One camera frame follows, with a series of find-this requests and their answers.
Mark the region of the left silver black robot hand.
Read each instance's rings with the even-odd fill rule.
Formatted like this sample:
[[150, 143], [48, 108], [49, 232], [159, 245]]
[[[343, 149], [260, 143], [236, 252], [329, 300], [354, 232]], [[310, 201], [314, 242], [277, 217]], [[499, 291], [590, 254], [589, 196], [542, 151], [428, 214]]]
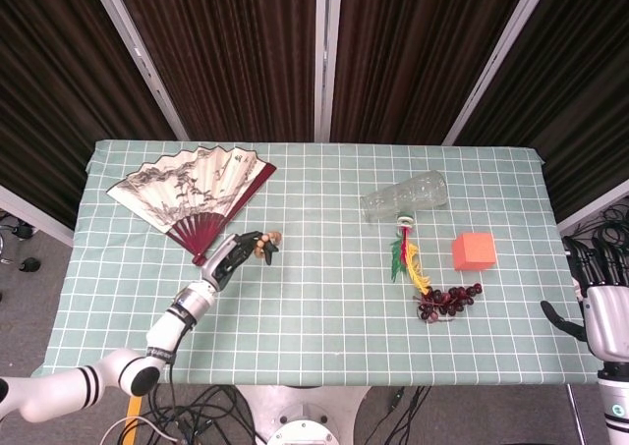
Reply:
[[253, 231], [242, 235], [232, 234], [214, 251], [201, 267], [201, 279], [209, 283], [216, 292], [221, 292], [230, 281], [235, 270], [253, 254], [263, 258], [267, 265], [279, 252], [282, 235], [279, 232]]

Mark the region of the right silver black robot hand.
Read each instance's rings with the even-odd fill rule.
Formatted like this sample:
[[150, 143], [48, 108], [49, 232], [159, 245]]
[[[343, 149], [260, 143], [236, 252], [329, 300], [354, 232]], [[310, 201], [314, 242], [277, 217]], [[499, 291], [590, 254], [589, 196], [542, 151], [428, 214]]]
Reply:
[[560, 316], [547, 301], [541, 302], [546, 319], [558, 330], [588, 345], [605, 363], [628, 362], [628, 258], [611, 243], [593, 237], [590, 246], [562, 238], [583, 324]]

